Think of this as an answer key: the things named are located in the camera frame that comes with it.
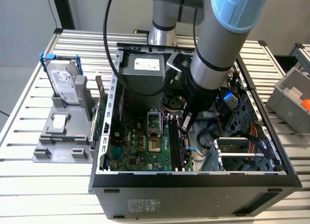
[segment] orange object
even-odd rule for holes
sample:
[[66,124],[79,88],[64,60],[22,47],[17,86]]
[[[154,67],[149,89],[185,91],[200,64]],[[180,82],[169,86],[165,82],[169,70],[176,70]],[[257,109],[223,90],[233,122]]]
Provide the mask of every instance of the orange object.
[[305,99],[300,105],[310,112],[310,99]]

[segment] white wall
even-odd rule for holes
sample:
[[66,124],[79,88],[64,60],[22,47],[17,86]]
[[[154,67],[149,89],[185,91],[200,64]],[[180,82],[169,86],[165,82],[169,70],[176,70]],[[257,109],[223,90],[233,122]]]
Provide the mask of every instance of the white wall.
[[[70,0],[76,28],[101,32],[106,1]],[[51,5],[60,26],[53,0]],[[150,0],[114,0],[108,31],[149,30],[152,10]],[[36,65],[54,29],[47,0],[0,0],[0,65]],[[265,40],[273,53],[287,54],[295,42],[310,43],[309,29],[309,0],[267,0],[249,39]],[[192,35],[190,25],[178,24],[177,30]]]
[[36,65],[55,28],[47,0],[0,0],[0,65]]
[[[106,1],[70,0],[76,28],[101,32]],[[152,9],[150,0],[113,0],[108,31],[149,30]],[[309,29],[309,0],[267,0],[262,17],[249,39],[265,40],[273,53],[287,54],[295,42],[310,43]],[[178,34],[192,35],[189,25],[178,24],[177,30]]]

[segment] ram slot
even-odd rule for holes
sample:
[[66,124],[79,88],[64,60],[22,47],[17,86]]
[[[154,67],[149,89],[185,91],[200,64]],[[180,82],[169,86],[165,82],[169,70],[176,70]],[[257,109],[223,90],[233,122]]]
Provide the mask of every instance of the ram slot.
[[180,154],[181,154],[181,164],[182,166],[184,166],[185,163],[185,158],[184,158],[184,151],[183,151],[183,141],[182,141],[182,136],[181,136],[181,132],[180,130],[178,130],[178,134],[179,134],[179,142],[180,142]]
[[181,150],[180,150],[180,140],[179,140],[179,129],[177,121],[172,119],[168,123],[169,128],[169,145],[171,154],[171,166],[172,168],[182,169],[181,162]]

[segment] case label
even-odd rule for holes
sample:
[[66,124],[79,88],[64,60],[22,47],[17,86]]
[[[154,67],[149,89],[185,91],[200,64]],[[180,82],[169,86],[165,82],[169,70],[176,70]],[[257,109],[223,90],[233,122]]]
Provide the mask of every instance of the case label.
[[159,71],[159,59],[136,58],[135,70],[155,70]]
[[132,213],[158,212],[161,199],[127,199],[128,210]]

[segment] power supply label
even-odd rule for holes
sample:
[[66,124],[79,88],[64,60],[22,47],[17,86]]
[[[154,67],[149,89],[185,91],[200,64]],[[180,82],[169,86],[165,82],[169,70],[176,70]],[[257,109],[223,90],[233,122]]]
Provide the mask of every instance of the power supply label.
[[78,104],[78,96],[71,74],[63,70],[52,70],[51,73],[61,99],[68,104]]
[[158,212],[161,199],[127,199],[127,202],[131,213]]
[[150,58],[136,58],[135,59],[135,70],[155,70],[159,71],[159,59]]

